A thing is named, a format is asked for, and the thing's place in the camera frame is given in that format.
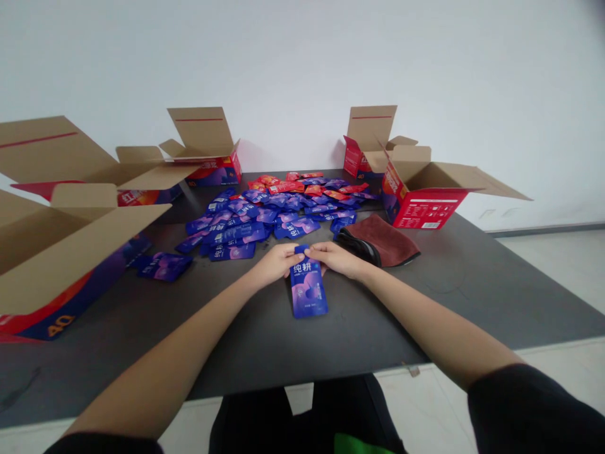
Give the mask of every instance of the cardboard box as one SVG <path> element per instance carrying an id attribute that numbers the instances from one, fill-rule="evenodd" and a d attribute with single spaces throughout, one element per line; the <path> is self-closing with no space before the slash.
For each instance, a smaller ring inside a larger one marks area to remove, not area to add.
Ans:
<path id="1" fill-rule="evenodd" d="M 170 139 L 159 147 L 175 163 L 195 163 L 199 169 L 186 179 L 189 186 L 239 184 L 239 141 L 234 144 L 222 107 L 169 108 L 183 145 Z"/>
<path id="2" fill-rule="evenodd" d="M 51 206 L 0 191 L 0 341 L 55 339 L 148 242 L 170 204 L 118 207 L 112 184 L 59 184 Z"/>
<path id="3" fill-rule="evenodd" d="M 382 200 L 394 227 L 441 229 L 469 192 L 531 200 L 477 167 L 432 162 L 430 154 L 406 144 L 383 150 Z"/>
<path id="4" fill-rule="evenodd" d="M 398 136 L 389 141 L 397 106 L 351 107 L 345 138 L 344 169 L 354 178 L 382 178 L 387 159 L 383 146 L 416 145 L 418 141 Z"/>
<path id="5" fill-rule="evenodd" d="M 0 124 L 0 172 L 47 200 L 57 184 L 80 182 L 115 184 L 119 206 L 169 203 L 182 193 L 179 182 L 198 169 L 165 163 L 155 146 L 116 153 L 120 162 L 65 117 Z"/>

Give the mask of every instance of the white wall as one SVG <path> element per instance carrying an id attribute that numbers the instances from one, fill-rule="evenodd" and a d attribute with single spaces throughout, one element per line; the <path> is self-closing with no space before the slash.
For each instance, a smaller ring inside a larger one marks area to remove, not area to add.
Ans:
<path id="1" fill-rule="evenodd" d="M 605 221 L 602 19 L 588 0 L 6 1 L 0 121 L 65 114 L 113 150 L 176 137 L 166 107 L 222 105 L 244 170 L 298 170 L 342 165 L 351 105 L 394 103 L 394 133 L 536 199 L 470 195 L 478 226 Z"/>

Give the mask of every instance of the green fabric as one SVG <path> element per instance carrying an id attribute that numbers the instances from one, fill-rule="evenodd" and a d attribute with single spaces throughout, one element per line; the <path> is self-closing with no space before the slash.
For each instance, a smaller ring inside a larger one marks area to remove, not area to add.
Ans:
<path id="1" fill-rule="evenodd" d="M 367 445 L 347 434 L 334 435 L 334 454 L 393 454 L 379 446 Z"/>

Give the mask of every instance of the pile of snack packets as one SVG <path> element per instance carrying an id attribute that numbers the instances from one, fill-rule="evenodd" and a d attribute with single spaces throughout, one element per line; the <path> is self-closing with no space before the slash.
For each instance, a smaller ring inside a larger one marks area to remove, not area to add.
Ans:
<path id="1" fill-rule="evenodd" d="M 355 223 L 355 210 L 366 200 L 376 200 L 368 184 L 351 186 L 341 178 L 324 178 L 322 172 L 289 172 L 281 181 L 262 175 L 236 194 L 233 187 L 218 194 L 199 219 L 186 224 L 189 237 L 175 249 L 183 254 L 200 246 L 200 255 L 211 261 L 250 259 L 256 243 L 271 233 L 277 239 L 298 238 L 332 221 L 335 236 Z"/>

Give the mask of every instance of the brown towel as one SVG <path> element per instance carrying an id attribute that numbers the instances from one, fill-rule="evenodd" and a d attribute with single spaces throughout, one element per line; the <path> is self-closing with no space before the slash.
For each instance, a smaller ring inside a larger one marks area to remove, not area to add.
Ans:
<path id="1" fill-rule="evenodd" d="M 342 228 L 336 241 L 378 267 L 406 265 L 420 255 L 411 239 L 377 214 Z"/>

